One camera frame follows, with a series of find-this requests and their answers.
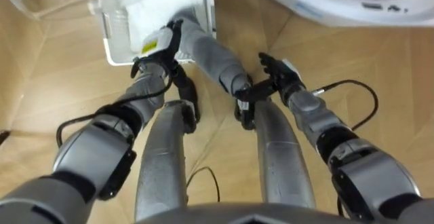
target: yellow label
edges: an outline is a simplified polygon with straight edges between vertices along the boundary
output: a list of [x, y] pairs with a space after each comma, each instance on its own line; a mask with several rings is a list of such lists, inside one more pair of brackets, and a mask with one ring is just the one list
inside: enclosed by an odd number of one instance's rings
[[143, 49], [142, 49], [142, 54], [144, 54], [144, 53], [146, 53], [146, 52], [149, 52], [149, 51], [153, 50], [153, 49], [156, 48], [156, 47], [157, 47], [157, 41], [152, 41], [152, 42], [146, 44], [146, 45], [143, 47]]

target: cable connector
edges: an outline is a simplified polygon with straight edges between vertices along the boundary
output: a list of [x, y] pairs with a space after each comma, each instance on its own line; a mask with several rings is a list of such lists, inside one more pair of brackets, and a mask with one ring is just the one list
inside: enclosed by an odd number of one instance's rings
[[325, 90], [323, 88], [318, 88], [316, 90], [313, 90], [311, 93], [313, 96], [319, 96], [323, 92], [325, 92]]

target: white towel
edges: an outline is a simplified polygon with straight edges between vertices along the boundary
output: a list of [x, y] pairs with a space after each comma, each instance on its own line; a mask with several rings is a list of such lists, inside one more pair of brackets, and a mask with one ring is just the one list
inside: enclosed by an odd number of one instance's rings
[[119, 0], [128, 13], [131, 51], [140, 53], [143, 42], [152, 32], [166, 25], [176, 13], [194, 7], [196, 17], [208, 30], [205, 0]]

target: black wire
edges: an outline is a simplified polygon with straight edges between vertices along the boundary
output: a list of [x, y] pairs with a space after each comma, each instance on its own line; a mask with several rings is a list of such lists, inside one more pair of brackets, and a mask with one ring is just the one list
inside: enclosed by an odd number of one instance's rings
[[214, 171], [208, 166], [204, 166], [200, 169], [195, 170], [192, 173], [192, 175], [190, 176], [189, 180], [187, 181], [187, 187], [189, 187], [189, 185], [190, 185], [191, 181], [193, 180], [193, 178], [195, 177], [195, 175], [201, 171], [204, 171], [204, 170], [209, 171], [212, 175], [212, 178], [214, 179], [214, 183], [216, 184], [216, 191], [217, 191], [217, 202], [219, 202], [220, 201], [220, 187], [218, 186], [218, 181], [217, 181], [216, 175], [214, 174]]
[[68, 120], [68, 121], [63, 122], [62, 124], [60, 124], [60, 126], [57, 128], [57, 131], [56, 131], [57, 146], [61, 147], [62, 144], [63, 144], [63, 141], [62, 141], [62, 131], [63, 131], [63, 129], [65, 129], [67, 126], [70, 126], [72, 124], [76, 124], [76, 123], [79, 123], [79, 122], [85, 122], [85, 121], [87, 121], [89, 119], [93, 119], [94, 117], [95, 117], [95, 114], [93, 113], [91, 115], [85, 115], [85, 116], [78, 117], [78, 118], [75, 118], [75, 119], [70, 119], [70, 120]]
[[[361, 120], [359, 123], [355, 124], [351, 128], [353, 131], [356, 131], [356, 129], [360, 128], [366, 122], [370, 121], [373, 118], [373, 116], [377, 113], [377, 110], [378, 110], [378, 96], [377, 96], [377, 94], [375, 93], [375, 91], [370, 86], [364, 84], [363, 82], [352, 80], [352, 79], [346, 79], [346, 80], [342, 80], [342, 81], [337, 81], [337, 82], [332, 83], [330, 85], [324, 86], [324, 87], [322, 87], [320, 89], [324, 89], [324, 92], [326, 92], [326, 91], [328, 91], [328, 90], [330, 90], [332, 88], [335, 88], [335, 87], [337, 87], [339, 85], [346, 84], [346, 83], [355, 84], [355, 85], [358, 85], [358, 86], [361, 86], [361, 87], [365, 88], [366, 90], [368, 90], [370, 92], [370, 94], [372, 95], [372, 98], [374, 99], [374, 108], [372, 109], [372, 112], [368, 116], [366, 116], [365, 119]], [[338, 207], [338, 214], [339, 214], [339, 216], [340, 217], [344, 217], [344, 210], [343, 210], [343, 207], [342, 207], [342, 202], [340, 201], [339, 197], [338, 197], [338, 200], [336, 201], [336, 203], [337, 203], [337, 207]]]
[[[169, 81], [167, 82], [167, 85], [162, 90], [160, 90], [158, 92], [154, 92], [152, 94], [146, 94], [146, 95], [142, 95], [142, 96], [135, 96], [135, 97], [131, 97], [131, 98], [125, 98], [125, 99], [122, 99], [122, 100], [114, 102], [113, 104], [111, 104], [111, 106], [124, 105], [125, 103], [128, 103], [128, 102], [132, 102], [132, 101], [136, 101], [136, 100], [142, 100], [142, 99], [149, 99], [149, 98], [154, 98], [156, 96], [160, 96], [160, 95], [164, 94], [165, 92], [167, 92], [170, 89], [170, 87], [172, 86], [172, 84], [173, 84], [173, 79], [169, 76]], [[70, 119], [70, 120], [68, 120], [68, 121], [63, 122], [62, 124], [60, 124], [60, 126], [57, 128], [57, 131], [56, 131], [57, 146], [61, 147], [62, 144], [63, 144], [63, 141], [62, 141], [62, 131], [63, 131], [63, 129], [65, 129], [67, 126], [70, 126], [70, 125], [73, 125], [73, 124], [76, 124], [76, 123], [79, 123], [79, 122], [85, 122], [85, 121], [87, 121], [89, 119], [93, 119], [93, 118], [95, 118], [95, 116], [97, 116], [97, 114], [93, 113], [93, 114], [85, 115], [85, 116], [78, 117], [78, 118], [75, 118], [75, 119]]]

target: plastic basket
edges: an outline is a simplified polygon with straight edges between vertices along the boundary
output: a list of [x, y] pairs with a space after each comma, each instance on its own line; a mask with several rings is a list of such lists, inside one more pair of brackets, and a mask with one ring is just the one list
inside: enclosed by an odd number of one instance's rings
[[[119, 6], [117, 0], [102, 1], [103, 3], [100, 3], [101, 5]], [[206, 31], [213, 34], [215, 38], [216, 21], [214, 15], [214, 0], [204, 0], [204, 5], [206, 8], [206, 16], [202, 18], [206, 18], [206, 20], [199, 21], [206, 21], [208, 23], [208, 30]], [[101, 20], [108, 63], [114, 66], [132, 64], [133, 58], [139, 54], [131, 51], [127, 10], [119, 7], [117, 9], [98, 12], [96, 15]], [[178, 52], [175, 58], [179, 62], [194, 62], [189, 55], [183, 54], [182, 52]]]

